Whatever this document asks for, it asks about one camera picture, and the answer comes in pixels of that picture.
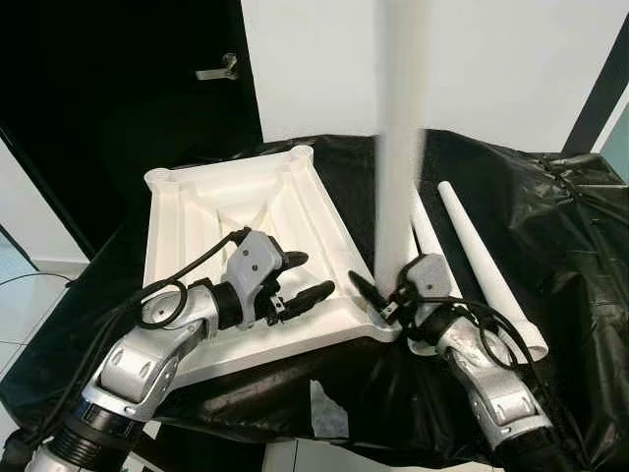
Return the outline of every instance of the white plastic tray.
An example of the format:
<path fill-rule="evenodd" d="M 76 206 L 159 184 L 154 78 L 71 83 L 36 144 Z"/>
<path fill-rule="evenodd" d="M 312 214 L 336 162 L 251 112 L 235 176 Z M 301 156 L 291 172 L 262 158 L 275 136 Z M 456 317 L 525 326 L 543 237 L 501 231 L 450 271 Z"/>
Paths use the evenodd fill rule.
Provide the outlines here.
<path fill-rule="evenodd" d="M 398 328 L 373 316 L 350 282 L 354 270 L 372 280 L 313 167 L 313 149 L 168 170 L 144 180 L 152 191 L 144 284 L 167 277 L 234 229 L 249 226 L 274 236 L 284 251 L 304 251 L 305 265 L 279 277 L 280 295 L 332 280 L 334 293 L 285 324 L 257 322 L 203 342 L 180 365 L 173 387 L 211 379 L 349 339 L 395 339 Z M 234 246 L 193 270 L 184 282 L 219 282 Z"/>

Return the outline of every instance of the black plastic sheet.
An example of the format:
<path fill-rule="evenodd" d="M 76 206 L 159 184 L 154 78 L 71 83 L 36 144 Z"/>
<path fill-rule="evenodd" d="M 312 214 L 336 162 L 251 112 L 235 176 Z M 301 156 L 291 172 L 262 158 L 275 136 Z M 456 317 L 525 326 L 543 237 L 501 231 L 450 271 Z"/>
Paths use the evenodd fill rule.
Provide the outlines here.
<path fill-rule="evenodd" d="M 372 266 L 373 139 L 304 138 L 233 158 L 296 144 L 314 147 L 316 170 Z M 213 160 L 199 155 L 193 161 Z M 626 185 L 597 154 L 524 153 L 430 131 L 421 195 L 463 295 L 478 300 L 482 293 L 436 192 L 441 180 L 452 183 L 547 341 L 550 353 L 539 369 L 581 436 L 566 427 L 566 441 L 583 450 L 584 469 L 627 470 Z M 146 194 L 0 383 L 0 397 L 21 426 L 31 428 L 45 414 L 106 308 L 140 287 L 147 202 Z M 191 385 L 171 393 L 158 418 L 237 441 L 312 438 L 311 380 L 347 411 L 350 439 L 342 445 L 360 454 L 431 467 L 489 460 L 463 388 L 445 364 L 413 356 L 404 340 L 357 339 Z"/>

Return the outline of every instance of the white wall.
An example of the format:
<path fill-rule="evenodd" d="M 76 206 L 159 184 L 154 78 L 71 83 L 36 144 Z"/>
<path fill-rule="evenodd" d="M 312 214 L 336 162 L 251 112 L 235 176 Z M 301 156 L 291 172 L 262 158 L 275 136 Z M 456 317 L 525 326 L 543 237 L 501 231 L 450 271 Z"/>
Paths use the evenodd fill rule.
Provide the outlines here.
<path fill-rule="evenodd" d="M 82 266 L 87 258 L 0 140 L 0 224 L 41 263 Z"/>
<path fill-rule="evenodd" d="M 427 127 L 563 147 L 627 0 L 430 1 Z M 374 0 L 242 0 L 266 141 L 377 131 Z"/>

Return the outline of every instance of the black door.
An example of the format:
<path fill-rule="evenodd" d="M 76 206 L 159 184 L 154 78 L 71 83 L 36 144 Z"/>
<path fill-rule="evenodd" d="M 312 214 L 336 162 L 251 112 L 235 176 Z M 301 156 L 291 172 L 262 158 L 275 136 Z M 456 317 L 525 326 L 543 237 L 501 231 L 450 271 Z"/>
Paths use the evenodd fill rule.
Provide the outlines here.
<path fill-rule="evenodd" d="M 12 3 L 2 137 L 89 256 L 148 169 L 261 141 L 238 0 Z M 228 52 L 238 80 L 197 80 Z"/>

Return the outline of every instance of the door handle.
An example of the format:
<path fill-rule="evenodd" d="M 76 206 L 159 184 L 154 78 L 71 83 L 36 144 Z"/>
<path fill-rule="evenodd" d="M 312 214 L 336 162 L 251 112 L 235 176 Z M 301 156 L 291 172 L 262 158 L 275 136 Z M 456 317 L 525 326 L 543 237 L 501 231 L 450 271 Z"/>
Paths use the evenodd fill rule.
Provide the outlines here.
<path fill-rule="evenodd" d="M 228 52 L 223 56 L 221 61 L 222 69 L 205 69 L 203 71 L 195 71 L 198 81 L 215 81 L 216 79 L 229 79 L 235 81 L 238 79 L 238 58 L 233 52 Z"/>

